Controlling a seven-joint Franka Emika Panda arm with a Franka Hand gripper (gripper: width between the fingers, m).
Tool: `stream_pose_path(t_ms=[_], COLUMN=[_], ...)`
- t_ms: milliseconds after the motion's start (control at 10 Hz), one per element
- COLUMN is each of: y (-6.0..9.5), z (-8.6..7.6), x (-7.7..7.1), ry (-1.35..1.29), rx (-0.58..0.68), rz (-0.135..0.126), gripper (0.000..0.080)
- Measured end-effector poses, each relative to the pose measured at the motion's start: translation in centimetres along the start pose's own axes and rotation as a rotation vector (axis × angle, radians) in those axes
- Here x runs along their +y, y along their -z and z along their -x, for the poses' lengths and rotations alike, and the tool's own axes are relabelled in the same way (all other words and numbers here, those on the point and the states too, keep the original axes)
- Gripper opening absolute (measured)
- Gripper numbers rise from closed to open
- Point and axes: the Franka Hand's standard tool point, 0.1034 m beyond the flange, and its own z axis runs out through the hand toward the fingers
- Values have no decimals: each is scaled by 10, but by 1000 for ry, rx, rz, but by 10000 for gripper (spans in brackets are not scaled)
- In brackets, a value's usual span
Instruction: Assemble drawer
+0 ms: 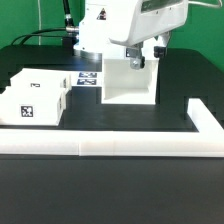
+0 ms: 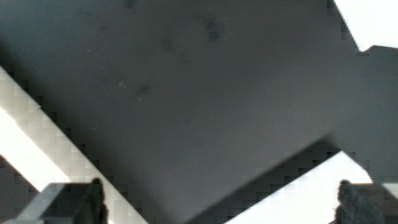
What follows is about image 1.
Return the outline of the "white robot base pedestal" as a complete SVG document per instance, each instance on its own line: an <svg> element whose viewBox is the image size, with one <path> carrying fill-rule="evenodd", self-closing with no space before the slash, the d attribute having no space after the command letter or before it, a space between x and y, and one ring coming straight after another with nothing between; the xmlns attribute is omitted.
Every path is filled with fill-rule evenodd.
<svg viewBox="0 0 224 224"><path fill-rule="evenodd" d="M126 48L112 44L109 38L120 33L120 23L128 16L128 11L128 0L85 0L74 54L96 61L125 59Z"/></svg>

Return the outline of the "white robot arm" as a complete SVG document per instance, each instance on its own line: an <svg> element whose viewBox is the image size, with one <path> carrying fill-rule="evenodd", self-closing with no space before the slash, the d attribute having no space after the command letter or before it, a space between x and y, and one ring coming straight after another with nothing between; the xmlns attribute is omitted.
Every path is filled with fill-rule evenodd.
<svg viewBox="0 0 224 224"><path fill-rule="evenodd" d="M171 31L185 24L190 4L218 9L222 7L222 0L216 4L196 0L110 0L109 40L127 48L132 69L142 69L145 66L143 42L157 37L154 57L163 58Z"/></svg>

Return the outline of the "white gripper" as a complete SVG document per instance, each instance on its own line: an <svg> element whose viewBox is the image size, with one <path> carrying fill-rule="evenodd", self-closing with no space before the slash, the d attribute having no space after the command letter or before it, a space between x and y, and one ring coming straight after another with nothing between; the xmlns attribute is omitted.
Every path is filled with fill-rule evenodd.
<svg viewBox="0 0 224 224"><path fill-rule="evenodd" d="M164 58L171 36L168 31L185 23L188 0L128 0L128 5L128 16L120 23L120 33L109 39L114 44L131 46L127 48L130 67L140 70L145 66L140 42L156 36L154 57Z"/></svg>

